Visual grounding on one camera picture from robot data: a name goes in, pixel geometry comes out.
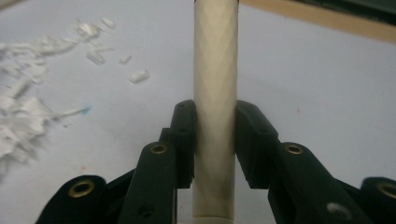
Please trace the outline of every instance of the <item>white cylinder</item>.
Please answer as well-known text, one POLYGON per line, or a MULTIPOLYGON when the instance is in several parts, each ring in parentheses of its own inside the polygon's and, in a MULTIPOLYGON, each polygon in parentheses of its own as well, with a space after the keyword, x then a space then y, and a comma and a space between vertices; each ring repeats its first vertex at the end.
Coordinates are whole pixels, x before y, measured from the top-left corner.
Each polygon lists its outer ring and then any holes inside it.
POLYGON ((234 213, 238 1, 197 0, 194 20, 197 148, 192 212, 195 224, 228 224, 234 213))

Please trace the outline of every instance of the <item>black machine part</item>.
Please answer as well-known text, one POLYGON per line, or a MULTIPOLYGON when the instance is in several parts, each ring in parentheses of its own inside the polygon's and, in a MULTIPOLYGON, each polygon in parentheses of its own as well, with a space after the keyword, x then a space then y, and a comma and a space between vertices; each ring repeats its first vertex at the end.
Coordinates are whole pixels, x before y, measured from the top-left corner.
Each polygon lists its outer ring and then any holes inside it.
MULTIPOLYGON (((235 152, 248 185, 269 189, 276 223, 396 223, 396 182, 369 177, 356 189, 331 176, 313 153, 280 143, 260 109, 238 101, 235 152)), ((136 168, 110 183, 83 175, 51 198, 38 224, 177 223, 177 189, 193 179, 195 105, 175 106, 170 128, 143 148, 136 168)))

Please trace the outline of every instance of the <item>white table surface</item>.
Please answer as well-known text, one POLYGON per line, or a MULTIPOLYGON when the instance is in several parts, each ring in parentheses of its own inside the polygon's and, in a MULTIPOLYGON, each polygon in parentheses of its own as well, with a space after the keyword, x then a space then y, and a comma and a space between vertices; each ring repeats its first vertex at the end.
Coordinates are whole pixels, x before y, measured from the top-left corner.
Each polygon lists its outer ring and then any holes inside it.
MULTIPOLYGON (((36 95, 58 111, 87 115, 50 124, 36 158, 12 163, 0 183, 0 223, 34 223, 69 179, 111 181, 134 169, 143 146, 168 127, 176 103, 192 98, 193 1, 27 0, 0 11, 0 42, 75 36, 76 18, 117 24, 101 43, 106 63, 78 46, 48 59, 36 95), (132 60, 118 63, 131 53, 132 60), (128 76, 148 69, 132 84, 128 76)), ((309 147, 337 178, 359 187, 367 176, 396 179, 396 46, 241 6, 238 98, 257 105, 281 141, 309 147)), ((0 93, 14 79, 0 74, 0 93)), ((237 165, 236 222, 275 223, 265 190, 251 190, 237 165)), ((178 221, 191 223, 191 191, 178 193, 178 221)))

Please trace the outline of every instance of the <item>blue mark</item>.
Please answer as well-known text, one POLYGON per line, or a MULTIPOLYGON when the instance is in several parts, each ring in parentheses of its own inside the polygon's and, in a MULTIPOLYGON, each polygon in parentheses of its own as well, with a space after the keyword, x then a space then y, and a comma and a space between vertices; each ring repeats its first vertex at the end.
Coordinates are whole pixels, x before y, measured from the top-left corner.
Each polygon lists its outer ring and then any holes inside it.
POLYGON ((81 110, 81 114, 87 115, 87 114, 89 114, 91 112, 91 110, 92 110, 92 106, 89 105, 89 106, 87 106, 87 108, 81 110))

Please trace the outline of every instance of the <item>textured white tube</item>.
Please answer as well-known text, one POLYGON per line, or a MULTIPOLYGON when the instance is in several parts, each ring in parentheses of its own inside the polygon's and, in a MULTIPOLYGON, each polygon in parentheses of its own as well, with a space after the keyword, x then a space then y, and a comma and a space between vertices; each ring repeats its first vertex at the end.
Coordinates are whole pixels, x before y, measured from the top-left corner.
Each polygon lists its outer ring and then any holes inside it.
POLYGON ((238 1, 197 0, 194 20, 194 223, 228 224, 233 223, 238 1))

